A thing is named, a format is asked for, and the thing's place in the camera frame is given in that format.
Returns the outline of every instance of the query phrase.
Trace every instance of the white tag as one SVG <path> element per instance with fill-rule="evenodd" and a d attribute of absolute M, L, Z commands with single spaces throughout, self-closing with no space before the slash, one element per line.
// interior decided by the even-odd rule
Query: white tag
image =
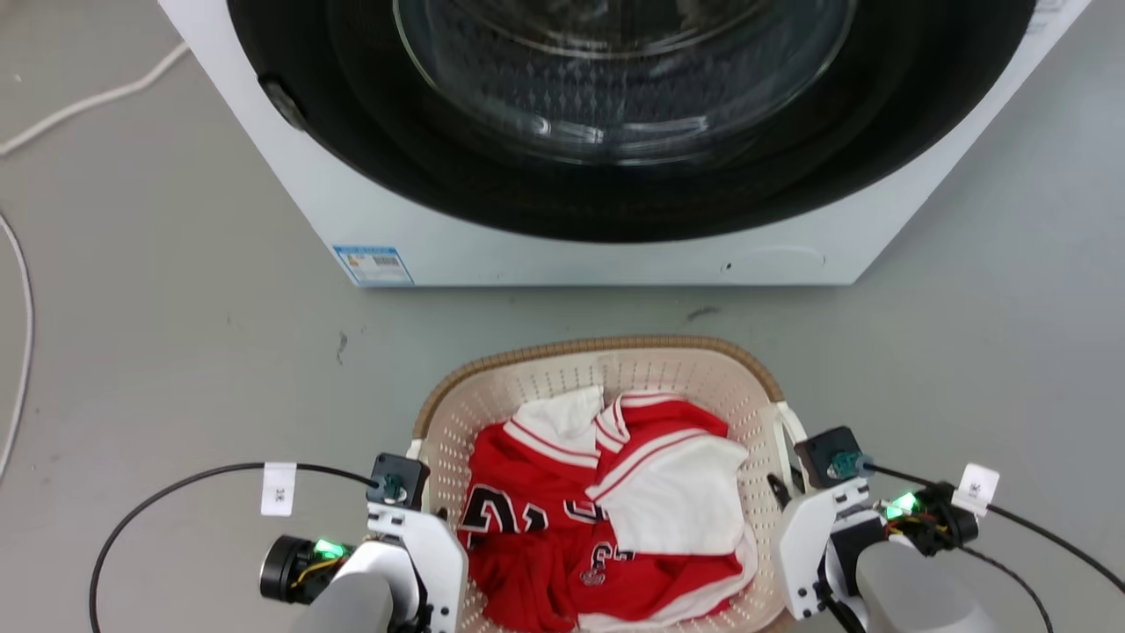
<path fill-rule="evenodd" d="M 262 516 L 292 516 L 292 494 L 297 487 L 297 464 L 266 462 L 262 473 Z"/>
<path fill-rule="evenodd" d="M 988 514 L 988 505 L 992 503 L 999 481 L 1000 473 L 992 469 L 969 464 L 965 474 L 961 476 L 961 486 L 953 491 L 953 505 L 983 517 Z"/>

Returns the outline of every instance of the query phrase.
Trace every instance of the clothes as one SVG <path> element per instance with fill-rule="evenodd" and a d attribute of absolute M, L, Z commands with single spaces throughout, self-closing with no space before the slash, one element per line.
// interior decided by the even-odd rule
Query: clothes
<path fill-rule="evenodd" d="M 734 486 L 746 458 L 723 438 L 727 425 L 675 395 L 629 394 L 600 409 L 600 390 L 580 390 L 529 404 L 477 437 L 460 535 L 470 577 L 488 596 L 485 615 L 502 626 L 665 626 L 726 608 L 757 570 L 737 489 L 734 539 L 729 499 L 721 512 L 698 507 L 718 498 L 699 488 L 728 489 L 719 477 Z M 606 514 L 590 491 L 615 509 Z M 720 536 L 700 518 L 718 522 Z M 633 551 L 622 534 L 716 555 Z"/>

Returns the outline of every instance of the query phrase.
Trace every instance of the yellow wire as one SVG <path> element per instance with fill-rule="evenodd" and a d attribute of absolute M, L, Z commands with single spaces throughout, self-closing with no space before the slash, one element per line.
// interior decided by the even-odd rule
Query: yellow wire
<path fill-rule="evenodd" d="M 300 572 L 300 576 L 297 577 L 297 581 L 294 582 L 292 585 L 290 585 L 289 588 L 290 589 L 295 589 L 298 585 L 300 585 L 305 580 L 305 577 L 308 576 L 309 573 L 313 573 L 314 571 L 324 569 L 326 567 L 332 567 L 334 564 L 342 563 L 345 560 L 348 560 L 346 557 L 344 557 L 342 559 L 333 559 L 331 561 L 324 561 L 323 563 L 316 563 L 315 566 L 305 568 L 305 571 Z"/>

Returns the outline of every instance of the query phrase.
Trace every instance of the white fabric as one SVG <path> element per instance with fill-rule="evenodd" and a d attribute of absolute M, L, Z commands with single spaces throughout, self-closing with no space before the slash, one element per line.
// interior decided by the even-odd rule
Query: white fabric
<path fill-rule="evenodd" d="M 706 615 L 722 604 L 723 600 L 741 591 L 754 580 L 754 575 L 758 572 L 757 543 L 754 540 L 754 533 L 745 524 L 739 535 L 738 545 L 735 549 L 735 555 L 738 558 L 738 562 L 742 563 L 741 575 L 724 578 L 718 582 L 712 582 L 711 585 L 705 585 L 694 591 L 684 594 L 665 605 L 664 608 L 656 612 L 648 620 L 632 622 L 600 613 L 579 614 L 578 627 L 584 631 L 597 631 L 598 633 L 626 629 L 658 629 Z"/>
<path fill-rule="evenodd" d="M 674 433 L 630 455 L 587 495 L 608 512 L 622 550 L 724 555 L 746 532 L 737 471 L 747 458 L 729 440 Z"/>
<path fill-rule="evenodd" d="M 521 406 L 504 423 L 504 433 L 546 458 L 593 469 L 600 453 L 591 422 L 602 407 L 601 387 L 536 400 Z"/>

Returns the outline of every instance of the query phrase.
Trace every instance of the brown basket rim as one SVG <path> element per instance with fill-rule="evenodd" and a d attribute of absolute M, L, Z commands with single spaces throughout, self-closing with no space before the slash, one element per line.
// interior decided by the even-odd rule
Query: brown basket rim
<path fill-rule="evenodd" d="M 418 413 L 417 422 L 414 423 L 414 440 L 425 440 L 430 433 L 430 424 L 438 412 L 438 406 L 446 399 L 446 396 L 457 386 L 476 374 L 505 368 L 528 361 L 540 361 L 551 356 L 562 356 L 566 354 L 586 354 L 590 352 L 612 352 L 618 350 L 701 350 L 717 352 L 738 364 L 746 368 L 755 379 L 762 383 L 763 389 L 771 403 L 785 400 L 781 386 L 774 380 L 773 374 L 766 370 L 757 359 L 737 345 L 713 337 L 606 337 L 594 340 L 575 340 L 569 342 L 552 343 L 548 345 L 537 345 L 524 347 L 512 352 L 504 352 L 493 356 L 486 356 L 471 363 L 461 365 L 438 387 L 430 392 L 422 410 Z"/>

